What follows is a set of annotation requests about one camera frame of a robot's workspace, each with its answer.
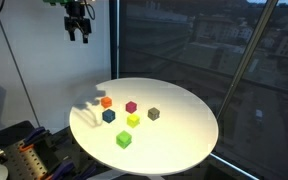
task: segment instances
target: toy block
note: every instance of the toy block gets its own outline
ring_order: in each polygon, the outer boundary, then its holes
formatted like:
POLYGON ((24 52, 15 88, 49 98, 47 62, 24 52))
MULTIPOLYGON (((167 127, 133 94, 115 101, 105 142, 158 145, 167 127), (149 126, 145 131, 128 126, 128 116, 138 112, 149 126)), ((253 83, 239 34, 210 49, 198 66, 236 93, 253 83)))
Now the toy block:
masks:
POLYGON ((137 116, 135 114, 131 114, 127 117, 127 125, 134 128, 138 124, 140 124, 140 117, 139 116, 137 116))
POLYGON ((126 131, 122 131, 116 136, 116 144, 125 149, 132 142, 132 135, 126 131))
POLYGON ((157 118, 160 117, 160 111, 156 109, 155 107, 151 108, 148 110, 148 115, 150 119, 156 120, 157 118))
POLYGON ((111 123, 115 119, 115 112, 108 109, 102 113, 103 120, 107 123, 111 123))
POLYGON ((101 105, 104 107, 104 108, 108 108, 110 106, 112 106, 112 99, 109 98, 109 97, 104 97, 101 99, 101 105))
POLYGON ((131 114, 136 111, 136 108, 137 108, 137 104, 132 101, 128 102, 125 107, 126 111, 131 114))

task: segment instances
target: blue cube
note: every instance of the blue cube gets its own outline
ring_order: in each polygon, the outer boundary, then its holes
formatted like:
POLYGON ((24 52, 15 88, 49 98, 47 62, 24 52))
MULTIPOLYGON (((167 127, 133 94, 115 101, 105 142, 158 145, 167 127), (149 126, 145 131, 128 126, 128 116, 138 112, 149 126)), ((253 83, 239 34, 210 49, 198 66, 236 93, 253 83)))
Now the blue cube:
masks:
POLYGON ((107 123, 111 123, 115 119, 115 112, 108 109, 102 113, 103 120, 107 123))

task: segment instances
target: lime green cube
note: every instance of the lime green cube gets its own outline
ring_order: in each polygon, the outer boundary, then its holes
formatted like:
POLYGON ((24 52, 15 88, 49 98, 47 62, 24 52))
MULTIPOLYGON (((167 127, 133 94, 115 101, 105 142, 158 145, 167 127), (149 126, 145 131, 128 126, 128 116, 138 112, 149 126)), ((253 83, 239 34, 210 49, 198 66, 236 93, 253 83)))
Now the lime green cube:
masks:
POLYGON ((126 132, 122 131, 116 136, 116 144, 118 144, 121 148, 125 149, 132 142, 132 136, 126 132))
POLYGON ((135 114, 131 114, 127 117, 127 125, 134 128, 138 124, 140 124, 140 117, 139 116, 137 116, 135 114))

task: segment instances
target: round white table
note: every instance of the round white table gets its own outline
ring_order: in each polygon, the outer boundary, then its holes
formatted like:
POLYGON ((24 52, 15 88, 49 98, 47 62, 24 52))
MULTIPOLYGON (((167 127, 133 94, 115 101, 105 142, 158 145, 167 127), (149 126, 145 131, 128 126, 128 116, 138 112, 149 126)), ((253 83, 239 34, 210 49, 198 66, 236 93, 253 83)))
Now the round white table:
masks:
POLYGON ((79 145, 108 167, 144 176, 175 174, 203 161, 217 142, 218 124, 212 111, 179 86, 146 78, 122 78, 96 88, 112 99, 107 109, 115 112, 115 120, 103 121, 104 107, 91 104, 87 99, 91 96, 85 94, 71 109, 70 128, 79 145), (140 117, 135 128, 126 123, 130 113, 125 105, 129 101, 137 104, 133 114, 140 117), (160 111, 154 121, 148 117, 152 107, 160 111), (125 149, 116 144, 116 136, 122 131, 132 136, 125 149))

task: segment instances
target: orange cube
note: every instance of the orange cube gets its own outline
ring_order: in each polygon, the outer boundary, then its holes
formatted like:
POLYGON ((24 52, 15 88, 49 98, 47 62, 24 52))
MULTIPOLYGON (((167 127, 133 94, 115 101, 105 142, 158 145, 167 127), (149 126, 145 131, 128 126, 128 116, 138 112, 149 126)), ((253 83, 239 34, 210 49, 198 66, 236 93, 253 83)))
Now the orange cube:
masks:
POLYGON ((104 107, 104 108, 108 108, 110 106, 112 106, 112 99, 109 98, 109 97, 104 97, 101 99, 101 105, 104 107))

